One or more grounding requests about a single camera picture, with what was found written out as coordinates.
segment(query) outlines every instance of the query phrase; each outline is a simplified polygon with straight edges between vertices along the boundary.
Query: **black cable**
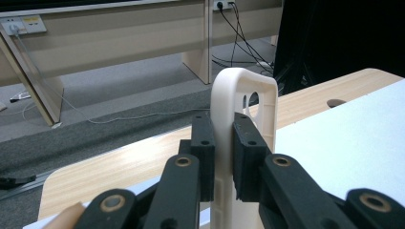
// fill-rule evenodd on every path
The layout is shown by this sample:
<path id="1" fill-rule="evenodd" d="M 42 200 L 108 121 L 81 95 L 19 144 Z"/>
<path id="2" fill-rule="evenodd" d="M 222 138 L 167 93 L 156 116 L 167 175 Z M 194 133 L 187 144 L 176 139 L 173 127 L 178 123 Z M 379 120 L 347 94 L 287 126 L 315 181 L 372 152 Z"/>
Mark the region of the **black cable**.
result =
<path id="1" fill-rule="evenodd" d="M 251 52 L 251 50 L 254 50 L 254 52 L 260 57 L 260 59 L 261 59 L 262 61 L 266 62 L 266 63 L 271 67 L 271 65 L 270 65 L 267 61 L 265 61 L 265 59 L 264 59 L 261 55 L 259 55 L 259 53 L 246 41 L 244 31 L 242 30 L 241 22 L 240 22 L 240 20 L 239 20 L 239 10 L 238 10 L 238 6 L 237 6 L 236 3 L 234 3 L 234 2 L 233 2 L 233 3 L 229 3 L 229 4 L 231 4 L 233 10 L 235 11 L 235 15 L 236 15 L 236 19 L 237 19 L 237 22 L 238 22 L 238 26 L 239 26 L 239 28 L 241 28 L 242 37 L 243 37 L 243 39 L 244 39 L 244 41 L 245 41 L 245 43 L 246 43 L 246 45 L 247 45 L 247 48 L 249 49 L 250 53 L 253 55 L 253 57 L 255 58 L 255 60 L 257 61 L 257 63 L 258 63 L 265 71 L 267 71 L 267 72 L 269 72 L 269 73 L 272 73 L 272 72 L 268 71 L 268 70 L 258 61 L 258 58 L 257 58 L 256 56 L 254 56 L 254 54 Z"/>
<path id="2" fill-rule="evenodd" d="M 243 30 L 242 30 L 242 26 L 241 26 L 241 23 L 240 23 L 240 20 L 239 20 L 239 10 L 238 10 L 238 8 L 237 8 L 237 6 L 236 6 L 235 3 L 230 3 L 230 4 L 232 5 L 232 8 L 233 8 L 233 10 L 235 11 L 235 15 L 236 15 L 236 18 L 237 18 L 237 28 L 238 28 L 237 30 L 235 29 L 235 27 L 233 27 L 233 25 L 232 25 L 232 24 L 229 22 L 229 20 L 225 17 L 225 15 L 224 15 L 224 13 L 223 13 L 222 10 L 220 10 L 220 13 L 221 13 L 221 15 L 223 16 L 223 18 L 225 19 L 225 21 L 227 22 L 227 24 L 236 32 L 236 36 L 239 36 L 239 37 L 242 38 L 242 40 L 245 42 L 247 48 L 249 49 L 249 52 L 250 52 L 250 53 L 248 53 L 247 51 L 245 51 L 239 44 L 238 44 L 238 46 L 239 46 L 242 50 L 244 50 L 246 53 L 248 53 L 251 57 L 253 57 L 253 58 L 256 60 L 256 63 L 258 63 L 258 64 L 264 69 L 264 71 L 269 72 L 269 73 L 272 73 L 271 71 L 269 71 L 268 69 L 266 69 L 266 68 L 259 62 L 259 60 L 262 60 L 262 61 L 266 62 L 266 61 L 264 60 L 264 58 L 263 58 L 261 55 L 259 55 L 259 54 L 257 53 L 257 51 L 254 50 L 253 47 L 246 41 L 246 39 L 245 39 L 245 34 L 244 34 Z M 256 57 L 256 56 L 253 54 L 252 50 L 254 50 L 254 51 L 256 52 L 256 54 L 259 55 L 260 59 L 259 59 L 258 57 Z"/>
<path id="3" fill-rule="evenodd" d="M 230 60 L 224 60 L 224 59 L 221 59 L 221 58 L 218 58 L 217 56 L 215 56 L 215 55 L 212 55 L 212 57 L 214 57 L 214 58 L 216 58 L 216 59 L 218 59 L 218 60 L 220 60 L 220 61 L 223 61 L 223 62 L 226 62 L 226 63 L 230 63 L 231 61 Z M 256 64 L 257 62 L 253 62 L 253 61 L 232 61 L 233 63 L 236 63 L 236 64 Z"/>
<path id="4" fill-rule="evenodd" d="M 219 65 L 219 66 L 221 66 L 221 67 L 223 67 L 223 68 L 229 68 L 229 66 L 226 66 L 225 64 L 220 63 L 220 62 L 218 62 L 218 61 L 216 61 L 216 60 L 212 60 L 212 62 L 215 63 L 215 64 L 217 64 L 217 65 Z"/>

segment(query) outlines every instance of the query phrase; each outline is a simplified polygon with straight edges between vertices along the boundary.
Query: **floor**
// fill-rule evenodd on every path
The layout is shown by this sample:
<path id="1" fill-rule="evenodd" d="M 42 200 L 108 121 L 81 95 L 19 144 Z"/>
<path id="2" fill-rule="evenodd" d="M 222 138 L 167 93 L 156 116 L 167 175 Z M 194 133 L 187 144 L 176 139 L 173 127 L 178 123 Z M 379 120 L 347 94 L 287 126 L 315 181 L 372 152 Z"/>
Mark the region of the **floor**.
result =
<path id="1" fill-rule="evenodd" d="M 273 61 L 275 54 L 275 47 L 269 42 L 268 37 L 249 41 L 267 62 Z M 224 60 L 231 59 L 232 51 L 233 44 L 213 48 L 214 56 Z M 255 60 L 238 47 L 233 60 L 233 67 L 243 67 L 269 75 L 252 63 Z M 230 63 L 219 62 L 230 66 Z M 223 68 L 213 63 L 213 75 Z M 183 65 L 179 53 L 63 75 L 61 80 L 65 86 L 65 101 L 62 105 L 61 126 L 58 128 L 167 98 L 199 92 L 212 86 L 203 84 Z M 10 103 L 10 98 L 22 91 L 22 84 L 0 87 L 0 103 L 7 106 L 6 110 L 0 112 L 0 142 L 51 129 L 30 98 Z"/>

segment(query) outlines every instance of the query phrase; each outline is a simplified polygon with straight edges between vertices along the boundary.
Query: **power cord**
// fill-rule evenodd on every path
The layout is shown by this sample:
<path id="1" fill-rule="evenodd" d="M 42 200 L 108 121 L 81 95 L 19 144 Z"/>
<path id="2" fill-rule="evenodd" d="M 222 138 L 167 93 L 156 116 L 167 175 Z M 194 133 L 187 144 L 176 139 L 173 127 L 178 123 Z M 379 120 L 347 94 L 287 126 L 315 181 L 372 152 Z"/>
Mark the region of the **power cord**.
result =
<path id="1" fill-rule="evenodd" d="M 231 6 L 232 6 L 232 8 L 233 8 L 233 10 L 234 10 L 234 12 L 235 12 L 236 19 L 237 19 L 237 26 L 236 26 L 236 29 L 235 29 L 235 27 L 229 22 L 229 20 L 226 18 L 226 16 L 224 15 L 224 9 L 223 9 L 224 6 L 223 6 L 223 4 L 222 4 L 221 2 L 219 2 L 219 3 L 217 4 L 217 7 L 218 7 L 218 9 L 220 10 L 220 13 L 221 13 L 221 15 L 223 16 L 224 20 L 225 20 L 225 21 L 228 23 L 228 25 L 236 32 L 235 42 L 234 42 L 234 49 L 235 49 L 235 45 L 237 45 L 239 48 L 241 48 L 241 50 L 243 50 L 243 51 L 246 52 L 248 55 L 250 55 L 251 57 L 253 57 L 253 58 L 256 60 L 255 63 L 257 63 L 260 67 L 262 67 L 263 70 L 261 71 L 261 73 L 263 73 L 263 72 L 268 72 L 268 73 L 273 74 L 272 71 L 270 71 L 268 68 L 266 68 L 266 67 L 261 63 L 261 61 L 265 62 L 266 65 L 269 66 L 271 69 L 273 69 L 273 68 L 272 68 L 273 64 L 269 64 L 267 61 L 265 61 L 265 59 L 264 59 L 261 55 L 259 55 L 259 53 L 246 41 L 246 39 L 245 39 L 245 34 L 244 34 L 244 31 L 243 31 L 243 29 L 242 29 L 241 22 L 240 22 L 240 19 L 239 19 L 239 10 L 238 10 L 238 7 L 237 7 L 236 3 L 234 3 L 234 2 L 229 2 L 229 4 L 231 4 Z M 238 37 L 242 38 L 242 40 L 245 42 L 245 44 L 246 44 L 246 46 L 247 46 L 247 48 L 248 48 L 248 51 L 246 51 L 245 49 L 243 49 L 243 48 L 237 43 L 237 38 L 238 38 Z M 233 60 L 233 53 L 234 53 L 234 50 L 233 50 L 233 52 L 232 52 L 231 66 L 232 66 L 232 63 L 233 63 L 233 62 L 232 62 L 232 60 Z"/>
<path id="2" fill-rule="evenodd" d="M 45 79 L 42 75 L 42 72 L 39 70 L 38 66 L 36 65 L 36 63 L 34 62 L 31 52 L 29 51 L 29 49 L 26 47 L 26 45 L 24 44 L 24 42 L 21 40 L 20 36 L 19 36 L 19 29 L 18 27 L 16 27 L 15 25 L 13 27 L 10 26 L 11 31 L 13 32 L 14 36 L 18 39 L 19 43 L 21 44 L 21 46 L 23 47 L 24 51 L 26 52 L 28 58 L 31 60 L 32 64 L 34 65 L 35 69 L 38 71 L 38 74 L 41 78 Z M 51 89 L 51 91 L 53 93 L 55 93 L 57 96 L 59 96 L 60 98 L 62 98 L 63 101 L 65 101 L 71 108 L 73 108 L 75 111 L 77 111 L 79 114 L 81 114 L 84 119 L 86 119 L 88 122 L 93 123 L 93 124 L 107 124 L 110 122 L 114 122 L 114 121 L 119 121 L 119 120 L 131 120 L 131 119 L 140 119 L 140 118 L 145 118 L 145 117 L 150 117 L 150 116 L 155 116 L 155 115 L 178 115 L 178 114 L 183 114 L 183 113 L 189 113 L 189 112 L 196 112 L 196 111 L 209 111 L 209 109 L 190 109 L 190 110 L 185 110 L 185 111 L 179 111 L 179 112 L 173 112 L 173 113 L 154 113 L 154 114 L 147 114 L 147 115 L 142 115 L 142 116 L 133 116 L 133 117 L 117 117 L 117 118 L 113 118 L 107 121 L 93 121 L 91 118 L 87 117 L 87 115 L 85 115 L 84 113 L 82 113 L 78 108 L 76 108 L 74 105 L 72 105 L 71 102 L 69 102 L 68 99 L 66 99 L 63 95 L 59 94 L 53 87 L 51 87 L 46 80 L 44 80 L 44 84 Z M 23 114 L 23 118 L 25 120 L 25 112 L 29 109 L 27 109 L 27 107 L 24 108 L 24 110 L 22 111 Z"/>

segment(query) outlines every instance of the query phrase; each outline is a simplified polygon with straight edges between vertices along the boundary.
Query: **power outlet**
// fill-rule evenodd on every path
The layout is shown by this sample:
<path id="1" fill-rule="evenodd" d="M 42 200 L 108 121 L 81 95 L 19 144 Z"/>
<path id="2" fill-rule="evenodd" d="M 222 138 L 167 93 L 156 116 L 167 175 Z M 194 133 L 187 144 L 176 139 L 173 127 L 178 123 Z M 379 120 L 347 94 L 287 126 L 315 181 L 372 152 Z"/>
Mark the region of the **power outlet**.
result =
<path id="1" fill-rule="evenodd" d="M 18 28 L 18 34 L 42 32 L 47 30 L 39 15 L 0 18 L 0 23 L 7 35 L 14 35 L 11 29 L 15 27 Z"/>
<path id="2" fill-rule="evenodd" d="M 19 29 L 19 34 L 27 33 L 27 29 L 25 28 L 23 21 L 20 17 L 6 17 L 0 18 L 0 23 L 4 28 L 4 31 L 7 35 L 14 35 L 12 32 L 12 28 L 17 27 Z"/>
<path id="3" fill-rule="evenodd" d="M 22 16 L 21 20 L 27 29 L 27 33 L 42 32 L 47 30 L 39 15 Z"/>
<path id="4" fill-rule="evenodd" d="M 232 5 L 230 5 L 228 3 L 228 1 L 216 1 L 216 0 L 214 0 L 214 11 L 219 11 L 220 10 L 218 8 L 218 4 L 220 4 L 220 3 L 223 4 L 223 10 L 232 8 Z"/>

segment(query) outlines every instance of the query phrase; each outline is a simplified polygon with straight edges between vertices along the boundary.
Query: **screw hole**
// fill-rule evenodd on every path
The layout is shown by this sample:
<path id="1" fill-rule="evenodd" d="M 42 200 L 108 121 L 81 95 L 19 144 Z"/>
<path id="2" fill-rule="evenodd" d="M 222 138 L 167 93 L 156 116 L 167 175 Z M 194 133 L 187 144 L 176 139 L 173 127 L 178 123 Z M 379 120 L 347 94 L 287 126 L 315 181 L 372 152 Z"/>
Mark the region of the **screw hole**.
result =
<path id="1" fill-rule="evenodd" d="M 273 163 L 278 165 L 278 166 L 284 166 L 284 167 L 287 167 L 287 166 L 289 166 L 291 164 L 291 162 L 289 162 L 288 159 L 286 159 L 284 157 L 280 157 L 280 156 L 275 157 L 273 159 Z"/>
<path id="2" fill-rule="evenodd" d="M 176 160 L 176 165 L 180 167 L 186 167 L 191 164 L 191 159 L 187 157 L 180 157 Z"/>
<path id="3" fill-rule="evenodd" d="M 360 196 L 360 201 L 377 212 L 391 212 L 391 204 L 381 196 L 365 193 Z"/>
<path id="4" fill-rule="evenodd" d="M 124 206 L 125 204 L 125 197 L 121 195 L 112 195 L 105 198 L 100 203 L 100 209 L 103 212 L 114 212 Z"/>

